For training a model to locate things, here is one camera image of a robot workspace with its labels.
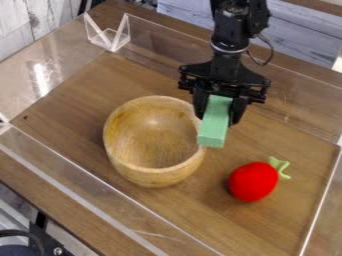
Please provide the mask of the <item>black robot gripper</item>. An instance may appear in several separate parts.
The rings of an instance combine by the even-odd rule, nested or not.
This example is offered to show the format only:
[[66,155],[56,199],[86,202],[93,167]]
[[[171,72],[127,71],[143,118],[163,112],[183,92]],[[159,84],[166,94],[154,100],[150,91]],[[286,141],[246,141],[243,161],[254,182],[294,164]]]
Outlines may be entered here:
[[199,119],[203,119],[210,95],[233,98],[230,125],[239,123],[249,104],[266,101],[272,82],[243,65],[239,51],[213,49],[209,61],[182,65],[179,72],[179,88],[193,94]]

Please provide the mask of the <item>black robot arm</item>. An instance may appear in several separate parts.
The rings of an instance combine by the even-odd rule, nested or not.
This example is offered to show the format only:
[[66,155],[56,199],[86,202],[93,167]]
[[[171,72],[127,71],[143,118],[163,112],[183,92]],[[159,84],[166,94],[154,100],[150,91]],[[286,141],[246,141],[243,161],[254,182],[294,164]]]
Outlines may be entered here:
[[210,46],[213,58],[202,63],[179,67],[179,88],[193,94],[195,115],[205,116],[211,95],[231,98],[223,108],[231,118],[229,125],[239,123],[248,106],[266,102],[272,81],[243,62],[250,40],[262,37],[272,16],[268,0],[210,0],[214,32]]

